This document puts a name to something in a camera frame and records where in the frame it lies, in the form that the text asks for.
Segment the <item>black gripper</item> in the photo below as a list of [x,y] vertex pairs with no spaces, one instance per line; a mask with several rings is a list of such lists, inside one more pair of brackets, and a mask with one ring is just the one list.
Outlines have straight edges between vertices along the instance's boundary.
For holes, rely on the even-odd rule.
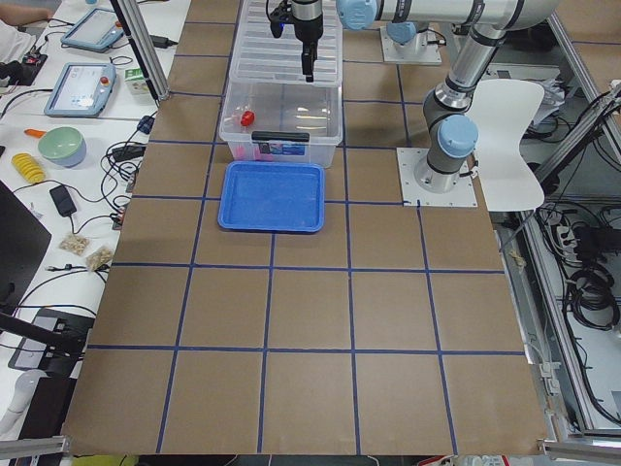
[[285,24],[294,27],[295,37],[303,43],[302,72],[307,83],[314,82],[314,63],[317,43],[323,35],[323,7],[321,0],[280,1],[274,9],[268,9],[270,29],[280,38]]

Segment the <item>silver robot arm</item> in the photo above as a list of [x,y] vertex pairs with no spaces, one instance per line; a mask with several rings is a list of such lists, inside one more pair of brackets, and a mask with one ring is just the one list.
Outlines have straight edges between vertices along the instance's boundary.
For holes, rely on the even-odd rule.
[[341,25],[361,30],[376,21],[401,24],[447,22],[470,28],[443,82],[427,95],[423,114],[431,138],[426,158],[414,169],[416,182],[435,193],[450,191],[475,148],[478,130],[465,116],[474,91],[506,33],[544,21],[557,1],[338,1]]
[[397,51],[423,52],[427,47],[428,23],[389,22],[386,33]]

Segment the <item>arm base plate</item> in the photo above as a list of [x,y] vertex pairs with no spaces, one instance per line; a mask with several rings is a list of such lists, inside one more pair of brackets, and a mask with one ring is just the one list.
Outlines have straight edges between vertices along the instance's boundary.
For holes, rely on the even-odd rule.
[[440,66],[441,41],[434,31],[419,32],[413,23],[397,28],[390,23],[381,26],[383,61],[394,64]]
[[428,149],[397,148],[403,204],[409,207],[476,208],[474,182],[466,161],[458,173],[435,172]]

